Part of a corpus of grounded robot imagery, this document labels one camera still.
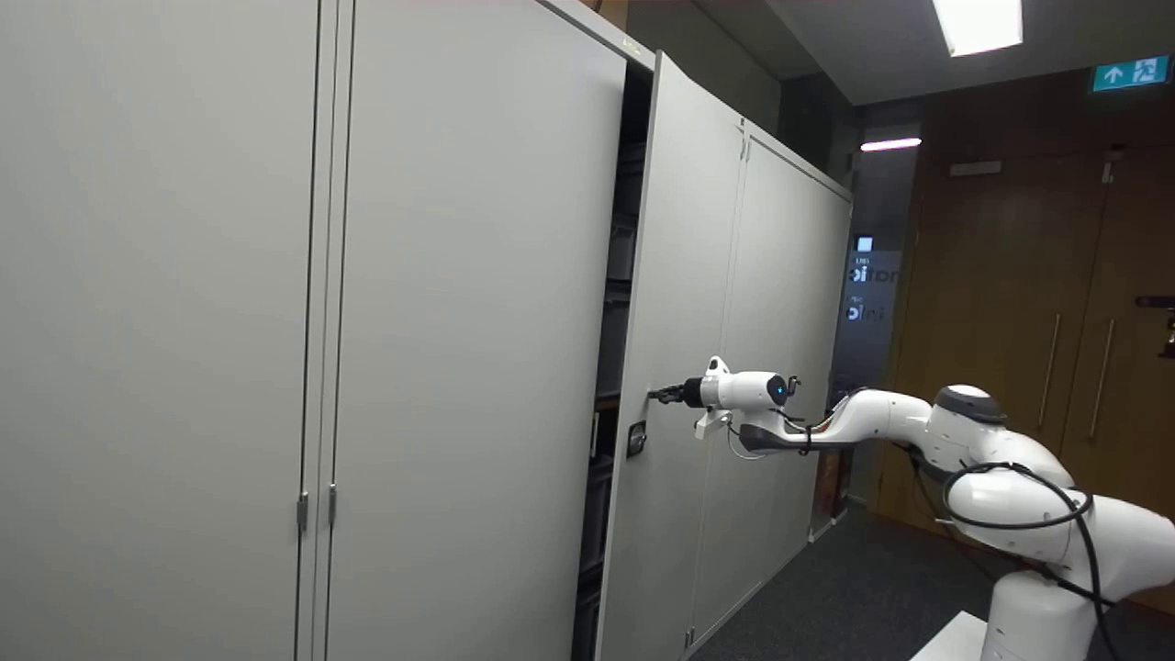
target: floor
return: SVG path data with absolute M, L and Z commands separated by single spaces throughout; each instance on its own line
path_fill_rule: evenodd
M 908 661 L 957 608 L 989 613 L 996 558 L 848 512 L 804 548 L 694 661 Z M 1175 617 L 1116 608 L 1120 661 L 1170 661 Z

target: ceiling light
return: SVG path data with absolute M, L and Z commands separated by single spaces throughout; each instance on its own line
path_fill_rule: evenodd
M 1025 43 L 1022 0 L 934 0 L 951 60 Z
M 920 147 L 920 135 L 902 135 L 902 138 L 872 138 L 860 152 L 914 152 Z

